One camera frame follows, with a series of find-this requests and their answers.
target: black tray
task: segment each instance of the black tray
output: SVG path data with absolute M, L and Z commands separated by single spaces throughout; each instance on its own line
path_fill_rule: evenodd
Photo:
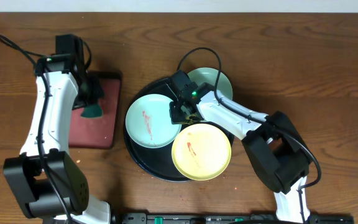
M 139 99 L 140 97 L 148 94 L 161 94 L 171 98 L 173 101 L 177 101 L 177 97 L 171 91 L 170 88 L 170 79 L 163 78 L 157 81 L 154 81 L 143 88 L 134 99 L 131 101 L 130 106 L 135 102 L 135 100 Z M 218 127 L 229 139 L 230 144 L 233 144 L 234 135 L 226 131 L 225 129 L 221 128 L 217 124 L 207 123 L 213 126 Z M 188 127 L 189 125 L 182 125 L 181 129 Z M 174 181 L 174 182 L 185 182 L 191 179 L 182 175 L 172 161 L 172 144 L 156 148 L 156 149 L 149 149 L 146 147 L 142 147 L 134 142 L 131 137 L 129 136 L 126 125 L 124 122 L 124 140 L 125 145 L 127 146 L 129 154 L 132 156 L 133 160 L 146 172 L 152 174 L 153 176 L 167 180 L 167 181 Z

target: yellow plate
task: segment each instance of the yellow plate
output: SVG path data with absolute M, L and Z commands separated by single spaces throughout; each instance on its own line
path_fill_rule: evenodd
M 217 177 L 226 169 L 230 157 L 231 146 L 226 135 L 210 124 L 194 124 L 185 128 L 172 146 L 175 167 L 193 180 Z

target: red stain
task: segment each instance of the red stain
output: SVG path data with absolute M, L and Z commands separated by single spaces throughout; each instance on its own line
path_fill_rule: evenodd
M 187 147 L 189 148 L 189 152 L 193 157 L 197 156 L 196 152 L 193 150 L 193 147 L 191 146 L 190 142 L 187 143 Z
M 145 111 L 143 111 L 143 117 L 144 117 L 144 123 L 145 123 L 146 126 L 147 126 L 147 132 L 149 133 L 150 138 L 151 138 L 151 140 L 153 141 L 152 130 L 151 130 L 150 124 L 149 124 L 150 117 L 146 115 L 146 112 L 145 112 Z

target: wooden table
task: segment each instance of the wooden table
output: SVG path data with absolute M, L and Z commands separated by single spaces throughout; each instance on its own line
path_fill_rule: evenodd
M 0 13 L 0 33 L 43 54 L 54 53 L 55 35 L 73 33 L 91 47 L 92 70 L 123 72 L 114 147 L 70 149 L 90 192 L 119 211 L 275 211 L 238 139 L 226 171 L 205 182 L 153 178 L 127 152 L 122 126 L 132 97 L 206 46 L 221 56 L 234 100 L 286 113 L 318 158 L 323 179 L 307 190 L 308 207 L 349 213 L 358 223 L 358 14 Z M 198 52 L 183 65 L 198 67 L 217 67 L 216 59 Z M 0 43 L 0 223 L 40 223 L 25 219 L 2 174 L 4 159 L 18 156 L 25 141 L 35 97 L 31 64 Z

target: white wall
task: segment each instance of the white wall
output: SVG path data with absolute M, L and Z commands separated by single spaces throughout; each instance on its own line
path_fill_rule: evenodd
M 358 12 L 358 0 L 0 0 L 0 12 Z

